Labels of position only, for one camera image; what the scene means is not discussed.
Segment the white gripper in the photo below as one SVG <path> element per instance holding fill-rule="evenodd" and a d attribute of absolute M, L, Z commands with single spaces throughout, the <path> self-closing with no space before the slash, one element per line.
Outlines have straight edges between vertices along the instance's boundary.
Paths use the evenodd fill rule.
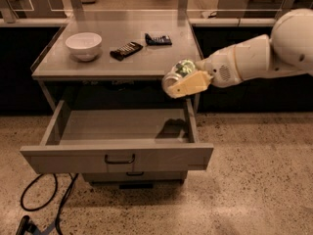
<path fill-rule="evenodd" d="M 235 47 L 229 46 L 196 62 L 198 70 L 178 79 L 167 88 L 171 98 L 181 98 L 203 92 L 210 83 L 219 88 L 243 82 L 235 61 Z"/>

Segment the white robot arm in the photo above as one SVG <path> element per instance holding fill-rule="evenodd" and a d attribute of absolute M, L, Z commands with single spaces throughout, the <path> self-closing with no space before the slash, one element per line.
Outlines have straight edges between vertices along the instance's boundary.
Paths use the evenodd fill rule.
<path fill-rule="evenodd" d="M 172 98 L 225 88 L 255 78 L 313 74 L 313 10 L 296 9 L 281 16 L 270 35 L 260 35 L 215 51 L 200 61 L 179 61 L 162 79 Z"/>

